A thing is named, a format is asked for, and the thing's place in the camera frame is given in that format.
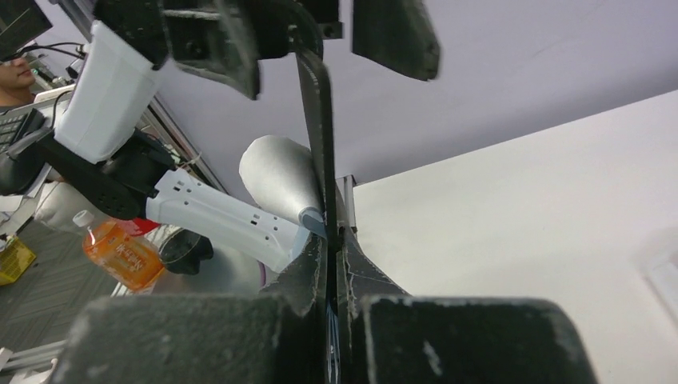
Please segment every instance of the white bottle cap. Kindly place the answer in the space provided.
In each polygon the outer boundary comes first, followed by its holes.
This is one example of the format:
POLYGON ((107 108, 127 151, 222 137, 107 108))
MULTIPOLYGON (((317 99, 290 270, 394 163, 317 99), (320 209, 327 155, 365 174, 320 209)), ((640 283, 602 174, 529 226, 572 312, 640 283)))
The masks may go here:
POLYGON ((88 210, 81 210, 73 217, 73 222, 80 228, 85 228, 94 221, 94 215, 88 210))

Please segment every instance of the red object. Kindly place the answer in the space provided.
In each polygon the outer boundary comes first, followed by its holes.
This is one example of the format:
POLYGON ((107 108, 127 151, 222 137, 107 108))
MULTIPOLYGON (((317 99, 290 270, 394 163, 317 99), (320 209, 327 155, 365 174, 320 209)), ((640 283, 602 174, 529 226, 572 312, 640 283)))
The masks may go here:
POLYGON ((148 234, 160 226, 156 222, 151 222, 144 218, 135 218, 134 220, 115 220, 115 222, 129 235, 129 236, 143 236, 148 234))

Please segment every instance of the white robotic arm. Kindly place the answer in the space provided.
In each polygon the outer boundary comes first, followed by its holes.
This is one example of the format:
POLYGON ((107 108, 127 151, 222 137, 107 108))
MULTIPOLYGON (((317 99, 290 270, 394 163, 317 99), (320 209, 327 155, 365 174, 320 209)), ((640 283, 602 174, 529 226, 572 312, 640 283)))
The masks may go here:
MULTIPOLYGON (((68 110, 54 139, 91 164, 105 162, 130 139, 160 86, 160 68, 101 22, 68 110)), ((182 169, 169 170, 146 200, 146 217, 180 226, 240 250, 280 272, 300 252, 309 231, 204 185, 182 169)))

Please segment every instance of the keyboard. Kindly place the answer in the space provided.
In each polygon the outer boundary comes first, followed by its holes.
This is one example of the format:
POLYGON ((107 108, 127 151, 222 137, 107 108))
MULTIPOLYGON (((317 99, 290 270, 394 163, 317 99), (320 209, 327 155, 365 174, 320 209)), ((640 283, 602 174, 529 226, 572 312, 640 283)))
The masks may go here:
POLYGON ((0 115, 0 153, 27 134, 42 128, 45 117, 36 109, 11 110, 0 115))

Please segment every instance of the floor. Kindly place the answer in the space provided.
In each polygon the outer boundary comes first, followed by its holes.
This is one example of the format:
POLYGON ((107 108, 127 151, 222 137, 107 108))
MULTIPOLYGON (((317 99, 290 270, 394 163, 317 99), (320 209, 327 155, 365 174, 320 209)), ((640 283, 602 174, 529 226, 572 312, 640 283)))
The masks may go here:
POLYGON ((14 351, 66 338, 82 307, 117 283, 85 257, 76 235, 29 222, 18 236, 37 258, 16 283, 0 286, 0 346, 14 351))

